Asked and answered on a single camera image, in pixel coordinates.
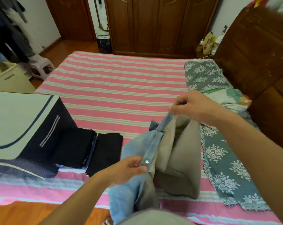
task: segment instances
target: wall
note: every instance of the wall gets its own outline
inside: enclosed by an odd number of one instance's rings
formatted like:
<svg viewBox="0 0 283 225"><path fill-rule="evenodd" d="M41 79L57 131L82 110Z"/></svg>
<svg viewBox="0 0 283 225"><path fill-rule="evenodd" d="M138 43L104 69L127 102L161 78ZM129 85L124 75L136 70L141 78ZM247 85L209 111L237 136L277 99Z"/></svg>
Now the wall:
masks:
<svg viewBox="0 0 283 225"><path fill-rule="evenodd" d="M60 38L60 33L45 0L18 0L26 9L27 30L31 35L33 49L40 53L43 48Z"/></svg>
<svg viewBox="0 0 283 225"><path fill-rule="evenodd" d="M109 38L109 32L103 31L102 29L99 28L99 22L98 22L97 12L96 12L96 9L95 9L94 0L88 0L88 4L89 4L89 7L90 7L91 17L93 19L93 26L95 28L95 35L97 36L98 39ZM98 0L96 0L96 4L97 4L97 7L98 7L100 22L101 22L103 27L107 27L108 22L107 22L107 15L106 15L104 0L102 0L101 5L99 5Z"/></svg>
<svg viewBox="0 0 283 225"><path fill-rule="evenodd" d="M210 31L215 37L222 34L225 25L228 27L233 23L240 11L253 0L221 0Z"/></svg>

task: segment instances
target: folded black clothing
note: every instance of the folded black clothing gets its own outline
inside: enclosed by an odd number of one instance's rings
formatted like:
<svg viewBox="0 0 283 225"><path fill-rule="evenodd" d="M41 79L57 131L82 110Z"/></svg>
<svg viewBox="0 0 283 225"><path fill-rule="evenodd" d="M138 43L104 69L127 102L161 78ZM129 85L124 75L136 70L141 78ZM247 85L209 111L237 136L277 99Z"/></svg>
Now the folded black clothing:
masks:
<svg viewBox="0 0 283 225"><path fill-rule="evenodd" d="M120 161L122 144L123 136L119 133L99 133L86 174L91 177Z"/></svg>
<svg viewBox="0 0 283 225"><path fill-rule="evenodd" d="M67 128L51 157L53 164L82 168L91 153L96 132L82 128Z"/></svg>

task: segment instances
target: pink and white striped sheet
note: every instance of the pink and white striped sheet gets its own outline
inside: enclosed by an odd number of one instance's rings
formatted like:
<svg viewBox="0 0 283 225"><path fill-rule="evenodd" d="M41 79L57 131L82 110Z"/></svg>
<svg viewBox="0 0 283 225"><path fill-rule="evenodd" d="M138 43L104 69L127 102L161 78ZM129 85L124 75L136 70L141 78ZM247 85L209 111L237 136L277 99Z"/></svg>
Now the pink and white striped sheet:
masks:
<svg viewBox="0 0 283 225"><path fill-rule="evenodd" d="M141 58L74 52L36 90L57 94L78 127L119 132L125 145L158 122L174 98L187 91L184 59ZM13 201L62 203L87 180L85 174L59 172L55 178L0 178L0 205ZM246 212L225 206L203 171L200 197L174 197L157 189L161 208L199 224L278 225L273 212ZM97 207L109 208L107 189Z"/></svg>

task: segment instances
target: white stool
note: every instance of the white stool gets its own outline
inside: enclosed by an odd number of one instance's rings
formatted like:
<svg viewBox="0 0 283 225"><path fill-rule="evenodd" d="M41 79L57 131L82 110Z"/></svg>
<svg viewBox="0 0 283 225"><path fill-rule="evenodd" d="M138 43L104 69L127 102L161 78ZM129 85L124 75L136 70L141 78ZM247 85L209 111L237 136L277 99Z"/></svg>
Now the white stool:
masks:
<svg viewBox="0 0 283 225"><path fill-rule="evenodd" d="M35 63L30 63L30 68L32 70L32 75L46 80L50 73L55 69L54 65L47 58L44 58L40 55L35 55L36 61Z"/></svg>

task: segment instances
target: hand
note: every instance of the hand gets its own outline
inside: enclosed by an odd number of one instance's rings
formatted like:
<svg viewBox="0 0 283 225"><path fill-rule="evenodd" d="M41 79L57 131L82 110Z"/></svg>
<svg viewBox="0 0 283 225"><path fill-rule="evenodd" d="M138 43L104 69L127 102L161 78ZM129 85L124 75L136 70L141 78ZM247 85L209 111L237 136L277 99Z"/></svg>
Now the hand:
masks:
<svg viewBox="0 0 283 225"><path fill-rule="evenodd" d="M110 187L122 185L128 182L133 176L147 172L148 168L146 166L140 166L141 161L142 156L129 156L98 173L107 179Z"/></svg>
<svg viewBox="0 0 283 225"><path fill-rule="evenodd" d="M177 97L173 106L169 107L169 112L185 114L195 121L215 126L216 120L230 111L202 93L191 90Z"/></svg>

